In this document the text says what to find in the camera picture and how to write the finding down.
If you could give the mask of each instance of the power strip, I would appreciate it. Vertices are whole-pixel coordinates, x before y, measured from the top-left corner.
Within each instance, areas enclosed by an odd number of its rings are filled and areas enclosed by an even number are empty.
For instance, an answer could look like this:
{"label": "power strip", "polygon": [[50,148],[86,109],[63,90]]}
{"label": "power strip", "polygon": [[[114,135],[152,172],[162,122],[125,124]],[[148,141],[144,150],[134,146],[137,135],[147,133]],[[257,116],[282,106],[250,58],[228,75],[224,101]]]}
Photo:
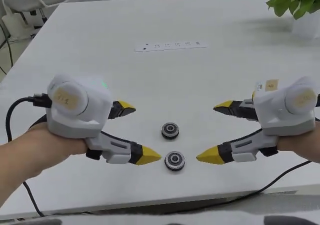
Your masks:
{"label": "power strip", "polygon": [[176,49],[207,48],[208,44],[203,41],[176,41],[165,43],[144,43],[135,46],[135,52],[164,51]]}

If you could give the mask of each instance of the label sticker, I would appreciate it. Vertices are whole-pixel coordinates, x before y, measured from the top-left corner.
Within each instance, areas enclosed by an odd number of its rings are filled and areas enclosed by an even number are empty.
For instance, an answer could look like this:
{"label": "label sticker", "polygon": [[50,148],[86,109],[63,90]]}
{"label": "label sticker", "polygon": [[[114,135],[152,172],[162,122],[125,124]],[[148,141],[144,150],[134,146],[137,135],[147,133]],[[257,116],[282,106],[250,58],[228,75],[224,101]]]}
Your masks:
{"label": "label sticker", "polygon": [[278,79],[271,79],[265,82],[265,91],[275,91],[278,90]]}
{"label": "label sticker", "polygon": [[263,84],[262,82],[258,82],[258,84],[256,85],[256,91],[260,91],[263,88]]}
{"label": "label sticker", "polygon": [[307,89],[306,91],[304,91],[294,99],[294,104],[298,108],[303,108],[304,106],[308,105],[308,103],[314,101],[315,99],[316,99],[315,92],[312,89]]}
{"label": "label sticker", "polygon": [[64,106],[69,110],[74,110],[77,108],[78,100],[78,96],[72,95],[62,88],[58,88],[53,95],[54,102]]}

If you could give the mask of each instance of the ball bearing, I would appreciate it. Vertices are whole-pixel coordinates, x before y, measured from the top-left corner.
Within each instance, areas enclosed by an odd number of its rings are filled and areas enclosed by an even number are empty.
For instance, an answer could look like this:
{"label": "ball bearing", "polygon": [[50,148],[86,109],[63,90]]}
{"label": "ball bearing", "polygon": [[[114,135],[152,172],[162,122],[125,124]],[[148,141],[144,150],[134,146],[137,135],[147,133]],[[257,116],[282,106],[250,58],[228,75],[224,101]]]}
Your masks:
{"label": "ball bearing", "polygon": [[171,151],[169,152],[164,159],[164,164],[166,167],[174,172],[180,171],[185,166],[185,157],[181,152]]}
{"label": "ball bearing", "polygon": [[167,122],[162,126],[161,134],[165,139],[175,139],[179,135],[179,127],[173,122]]}

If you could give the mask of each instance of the white table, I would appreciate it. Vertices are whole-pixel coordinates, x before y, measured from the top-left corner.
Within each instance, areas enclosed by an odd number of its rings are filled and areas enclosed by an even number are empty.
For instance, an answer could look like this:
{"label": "white table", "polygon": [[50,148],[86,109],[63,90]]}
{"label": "white table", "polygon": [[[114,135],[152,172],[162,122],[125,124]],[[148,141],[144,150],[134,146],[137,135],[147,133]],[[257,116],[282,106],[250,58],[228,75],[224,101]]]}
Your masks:
{"label": "white table", "polygon": [[[219,114],[213,106],[250,98],[255,82],[320,73],[320,41],[290,33],[267,0],[118,0],[61,5],[0,86],[0,142],[5,115],[17,99],[46,92],[56,73],[101,75],[115,100],[137,111],[108,121],[104,130],[140,142],[165,156],[180,151],[185,168],[172,173],[160,160],[144,166],[111,165],[75,156],[28,181],[39,208],[79,212],[230,197],[262,188],[304,160],[290,152],[256,162],[212,165],[196,156],[213,145],[247,135],[259,124]],[[135,52],[136,43],[204,41],[207,48]],[[44,114],[21,104],[12,117],[16,137]],[[175,122],[180,135],[161,137]],[[268,192],[320,184],[309,164]],[[0,209],[0,218],[34,215],[23,187]]]}

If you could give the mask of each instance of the gray plastic part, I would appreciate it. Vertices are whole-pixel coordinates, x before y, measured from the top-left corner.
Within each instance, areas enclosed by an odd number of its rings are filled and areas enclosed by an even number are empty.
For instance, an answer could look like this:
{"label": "gray plastic part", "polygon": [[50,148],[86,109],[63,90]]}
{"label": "gray plastic part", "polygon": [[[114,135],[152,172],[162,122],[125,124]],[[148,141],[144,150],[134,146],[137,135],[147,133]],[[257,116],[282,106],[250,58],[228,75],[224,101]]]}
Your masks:
{"label": "gray plastic part", "polygon": [[240,104],[240,107],[254,109],[255,108],[254,101],[252,99],[245,99]]}
{"label": "gray plastic part", "polygon": [[239,154],[251,154],[252,157],[256,157],[259,149],[275,147],[278,142],[278,136],[269,136],[262,130],[257,134],[243,139],[240,141],[232,142],[232,156],[236,162],[245,162],[243,160],[237,161],[236,156]]}
{"label": "gray plastic part", "polygon": [[263,132],[266,135],[275,136],[297,136],[310,132],[316,128],[316,120],[311,119],[296,126],[270,127],[264,128]]}
{"label": "gray plastic part", "polygon": [[86,138],[85,142],[89,149],[103,151],[102,156],[107,162],[110,162],[115,156],[120,156],[123,162],[117,160],[112,163],[119,162],[120,164],[125,164],[131,158],[131,144],[128,141],[116,139],[106,133],[100,133],[97,137]]}
{"label": "gray plastic part", "polygon": [[94,138],[100,134],[99,129],[87,129],[79,127],[69,127],[52,119],[51,109],[46,109],[48,129],[51,133],[68,139]]}

